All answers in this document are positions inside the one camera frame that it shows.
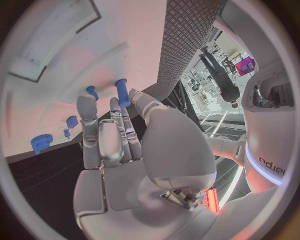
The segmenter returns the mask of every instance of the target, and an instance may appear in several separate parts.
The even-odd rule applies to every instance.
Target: person
[[[200,59],[208,69],[210,75],[214,79],[215,83],[220,88],[220,95],[225,102],[231,103],[231,106],[235,109],[237,108],[238,102],[237,99],[240,97],[240,90],[238,85],[231,81],[226,70],[217,62],[214,56],[208,52],[207,47],[201,48],[203,54],[200,55]]]

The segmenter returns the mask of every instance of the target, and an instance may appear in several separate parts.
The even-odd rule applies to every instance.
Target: blue plastic part
[[[35,154],[40,154],[42,150],[49,148],[52,142],[53,137],[51,134],[42,134],[33,138],[30,143]]]
[[[73,129],[78,125],[78,120],[76,116],[70,116],[67,120],[66,120],[66,125],[68,129]]]
[[[65,130],[63,130],[63,132],[64,132],[64,136],[65,136],[67,139],[70,139],[71,133],[69,132],[69,129],[65,129]]]
[[[119,105],[121,108],[127,108],[130,106],[126,82],[127,80],[125,78],[122,78],[115,83],[117,95],[119,98]]]
[[[96,101],[98,101],[99,97],[98,97],[98,94],[95,92],[94,86],[89,86],[86,90],[89,94],[91,94],[95,97]]]

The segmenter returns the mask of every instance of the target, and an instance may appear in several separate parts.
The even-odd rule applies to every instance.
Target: black clothing
[[[204,56],[201,56],[200,58],[207,67],[215,83],[220,88],[222,92],[221,97],[225,102],[235,102],[240,97],[239,88],[233,84],[225,69],[217,62],[211,53],[206,52],[206,56],[212,63],[212,66]]]

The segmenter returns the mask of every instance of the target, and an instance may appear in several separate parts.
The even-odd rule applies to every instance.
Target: glowing light strip
[[[212,113],[210,112],[207,116],[206,116],[206,118],[204,118],[204,120],[201,122],[201,124],[203,124],[205,121],[206,121],[206,119],[208,119],[208,117],[211,115]]]
[[[240,179],[240,176],[242,174],[242,171],[243,171],[243,167],[239,166],[237,171],[236,171],[236,174],[234,176],[234,179],[232,180],[232,182],[231,182],[229,188],[227,189],[225,195],[223,196],[223,198],[219,202],[220,210],[224,207],[225,203],[228,201],[228,199],[230,198],[231,194],[233,193],[235,187],[237,186],[238,181]]]
[[[224,116],[222,117],[221,121],[219,122],[219,124],[216,126],[215,130],[213,130],[212,134],[210,135],[211,138],[214,137],[215,133],[218,131],[219,127],[221,126],[221,124],[224,121],[224,118],[226,117],[228,111],[225,112]]]
[[[248,144],[246,144],[246,156],[247,159],[249,161],[249,163],[251,164],[251,166],[260,174],[262,175],[265,179],[269,180],[271,183],[279,186],[282,182],[275,179],[274,177],[270,176],[269,174],[267,174],[264,170],[262,170],[256,163],[255,163],[255,158],[252,157],[252,155],[249,152],[248,149]]]

